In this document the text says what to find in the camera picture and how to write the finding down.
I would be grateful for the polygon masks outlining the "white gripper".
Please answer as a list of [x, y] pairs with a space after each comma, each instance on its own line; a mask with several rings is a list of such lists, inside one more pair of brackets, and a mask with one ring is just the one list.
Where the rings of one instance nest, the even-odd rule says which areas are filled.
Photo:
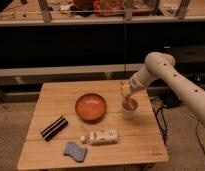
[[121, 94], [123, 97], [129, 96], [131, 89], [133, 91], [140, 91], [147, 88], [149, 86], [149, 75], [143, 72], [137, 72], [129, 79], [129, 84], [121, 83]]

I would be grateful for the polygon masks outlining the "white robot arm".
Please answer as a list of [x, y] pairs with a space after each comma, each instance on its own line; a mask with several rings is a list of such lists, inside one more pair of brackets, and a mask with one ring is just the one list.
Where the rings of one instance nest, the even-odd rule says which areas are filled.
[[130, 97], [146, 89], [153, 81], [161, 79], [205, 127], [205, 90], [181, 75], [174, 65], [175, 59], [170, 54], [149, 53], [142, 68], [121, 86], [122, 96]]

